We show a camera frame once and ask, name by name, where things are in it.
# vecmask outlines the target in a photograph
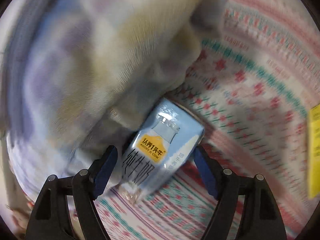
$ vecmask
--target yellow package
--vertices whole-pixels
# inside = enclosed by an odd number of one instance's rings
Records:
[[[308,117],[308,196],[320,192],[320,105],[310,110]]]

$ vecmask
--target blue gripper pad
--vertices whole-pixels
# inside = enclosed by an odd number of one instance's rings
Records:
[[[219,185],[221,177],[216,178],[212,173],[211,169],[217,169],[216,174],[220,174],[222,171],[221,166],[216,160],[210,159],[207,153],[201,146],[198,146],[193,151],[194,161],[200,173],[201,179],[208,191],[208,193],[213,196],[216,200],[219,197]]]
[[[95,187],[92,191],[92,196],[94,199],[97,199],[98,196],[102,195],[104,192],[108,180],[111,176],[111,173],[116,165],[116,162],[118,160],[118,151],[116,147],[113,146],[113,148],[110,151],[110,154],[105,157],[102,156],[102,158],[99,161],[104,162],[100,165],[100,171],[97,173],[97,175],[93,178],[93,182],[95,184]]]

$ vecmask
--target silver screw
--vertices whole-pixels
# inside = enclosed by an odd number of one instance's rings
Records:
[[[261,174],[256,175],[257,180],[264,180],[264,177]]]
[[[224,170],[223,170],[223,173],[226,174],[226,175],[231,175],[231,174],[232,174],[232,170],[230,170],[230,169],[224,169]]]
[[[48,181],[54,181],[56,179],[56,175],[50,175],[48,177]]]
[[[80,171],[80,175],[81,176],[85,176],[87,174],[88,174],[88,170],[86,170],[86,169],[83,169],[83,170]]]

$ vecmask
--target light blue package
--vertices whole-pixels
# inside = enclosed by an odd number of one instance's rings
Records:
[[[135,203],[157,190],[186,162],[203,134],[196,118],[162,99],[123,155],[121,194]]]

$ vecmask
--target orange label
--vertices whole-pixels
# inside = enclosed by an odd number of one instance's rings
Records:
[[[161,161],[167,154],[161,136],[150,136],[145,134],[139,141],[138,148],[155,163]]]

